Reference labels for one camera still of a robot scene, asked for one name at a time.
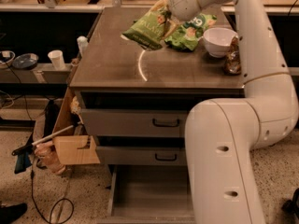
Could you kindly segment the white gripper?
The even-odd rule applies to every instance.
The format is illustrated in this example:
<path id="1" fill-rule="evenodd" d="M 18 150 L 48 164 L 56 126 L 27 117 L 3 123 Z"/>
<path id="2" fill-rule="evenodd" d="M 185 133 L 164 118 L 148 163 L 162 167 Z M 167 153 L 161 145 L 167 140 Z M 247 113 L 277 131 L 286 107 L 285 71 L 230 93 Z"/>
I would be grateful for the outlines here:
<path id="1" fill-rule="evenodd" d="M 161 7 L 168 7 L 175 18 L 167 18 L 164 23 L 163 38 L 169 37 L 180 26 L 180 21 L 189 21 L 204 8 L 220 0 L 159 0 L 152 7 L 156 11 Z"/>

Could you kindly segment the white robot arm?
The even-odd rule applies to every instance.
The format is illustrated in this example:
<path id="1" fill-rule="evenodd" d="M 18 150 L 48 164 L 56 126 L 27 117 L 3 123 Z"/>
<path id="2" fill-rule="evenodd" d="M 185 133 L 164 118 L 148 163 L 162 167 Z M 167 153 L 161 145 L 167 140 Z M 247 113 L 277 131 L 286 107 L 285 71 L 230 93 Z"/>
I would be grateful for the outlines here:
<path id="1" fill-rule="evenodd" d="M 166 0 L 178 21 L 225 0 Z M 249 153 L 287 136 L 298 98 L 261 0 L 233 0 L 244 97 L 196 105 L 185 147 L 196 224 L 265 224 Z"/>

